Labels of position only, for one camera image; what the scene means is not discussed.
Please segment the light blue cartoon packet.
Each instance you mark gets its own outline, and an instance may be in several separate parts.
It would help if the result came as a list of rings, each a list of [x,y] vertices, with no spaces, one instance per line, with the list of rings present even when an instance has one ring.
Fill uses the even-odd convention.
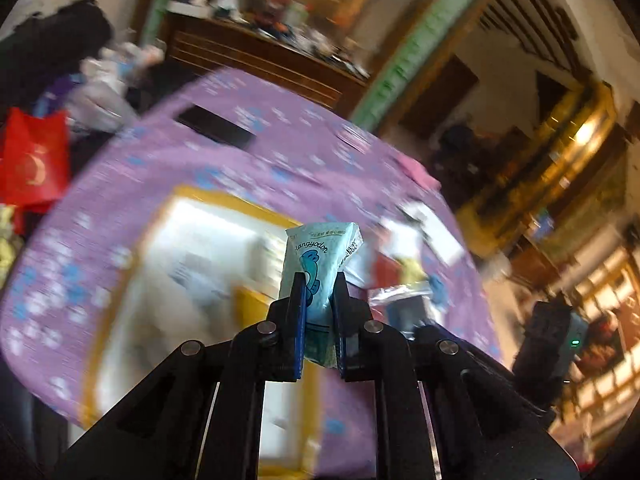
[[[288,296],[296,273],[305,277],[304,356],[327,368],[337,367],[330,298],[338,272],[363,243],[355,222],[316,222],[287,229],[279,297]]]

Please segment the red zippered pouch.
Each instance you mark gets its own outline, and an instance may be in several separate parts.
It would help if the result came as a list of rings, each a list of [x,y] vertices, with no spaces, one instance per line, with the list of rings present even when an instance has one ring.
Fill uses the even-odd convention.
[[[376,252],[372,264],[372,288],[389,288],[400,284],[401,265],[382,252]]]

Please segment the yellow fluffy towel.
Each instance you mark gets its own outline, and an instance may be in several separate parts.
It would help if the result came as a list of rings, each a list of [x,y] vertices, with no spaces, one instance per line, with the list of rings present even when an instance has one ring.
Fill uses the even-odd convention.
[[[401,284],[413,284],[427,280],[427,274],[417,258],[402,257],[398,259],[398,264]]]

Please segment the yellow cardboard box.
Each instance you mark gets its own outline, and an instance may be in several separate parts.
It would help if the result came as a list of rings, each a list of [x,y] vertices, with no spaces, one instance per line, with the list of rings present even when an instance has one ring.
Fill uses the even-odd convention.
[[[292,380],[273,310],[293,221],[179,186],[144,229],[93,341],[86,433],[63,479],[309,479],[320,370]]]

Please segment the white notebook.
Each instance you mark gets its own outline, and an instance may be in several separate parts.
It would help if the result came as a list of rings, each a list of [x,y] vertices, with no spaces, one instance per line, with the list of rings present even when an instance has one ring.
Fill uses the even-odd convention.
[[[438,215],[424,203],[409,202],[399,206],[402,213],[416,222],[426,244],[445,266],[453,266],[464,256],[464,248]]]

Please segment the pink cloth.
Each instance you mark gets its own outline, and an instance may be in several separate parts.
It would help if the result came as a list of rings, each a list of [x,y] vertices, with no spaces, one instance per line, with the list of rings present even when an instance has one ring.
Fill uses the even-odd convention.
[[[440,190],[440,182],[439,180],[432,177],[425,167],[418,162],[416,159],[404,154],[403,152],[399,152],[396,157],[396,162],[400,170],[414,183],[420,186],[427,191],[439,191]]]

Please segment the black smartphone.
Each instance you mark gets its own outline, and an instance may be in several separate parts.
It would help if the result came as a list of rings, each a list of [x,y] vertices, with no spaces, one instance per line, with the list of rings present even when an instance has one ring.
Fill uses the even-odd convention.
[[[206,139],[240,150],[246,150],[255,140],[254,133],[198,105],[192,105],[178,113],[174,121]]]

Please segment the wooden sideboard cabinet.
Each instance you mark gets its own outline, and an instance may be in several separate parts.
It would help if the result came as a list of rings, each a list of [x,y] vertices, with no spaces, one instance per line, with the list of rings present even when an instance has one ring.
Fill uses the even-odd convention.
[[[199,74],[236,68],[290,90],[347,118],[367,83],[328,62],[241,26],[168,13],[167,54]]]

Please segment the red flag bag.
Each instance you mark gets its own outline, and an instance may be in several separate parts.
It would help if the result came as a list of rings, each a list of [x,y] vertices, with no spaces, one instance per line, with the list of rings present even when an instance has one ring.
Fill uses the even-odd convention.
[[[1,139],[1,201],[45,214],[70,184],[66,111],[37,118],[12,107]]]

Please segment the black bag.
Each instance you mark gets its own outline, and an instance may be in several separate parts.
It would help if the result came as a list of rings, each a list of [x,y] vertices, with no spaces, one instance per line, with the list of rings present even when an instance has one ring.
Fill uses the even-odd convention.
[[[56,78],[78,70],[113,37],[96,0],[76,0],[42,18],[34,14],[1,41],[1,111],[24,110]]]

